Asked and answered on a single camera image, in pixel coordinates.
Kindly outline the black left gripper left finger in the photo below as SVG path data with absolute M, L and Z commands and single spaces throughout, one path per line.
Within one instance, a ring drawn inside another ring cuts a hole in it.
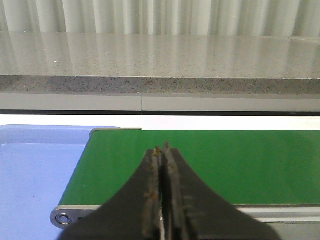
M 60 240 L 159 240 L 162 151 L 148 149 L 125 185 L 106 203 L 67 227 Z

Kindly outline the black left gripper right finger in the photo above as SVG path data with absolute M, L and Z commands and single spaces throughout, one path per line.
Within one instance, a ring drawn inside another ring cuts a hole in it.
M 278 233 L 209 188 L 180 151 L 164 143 L 162 200 L 169 240 L 278 240 Z

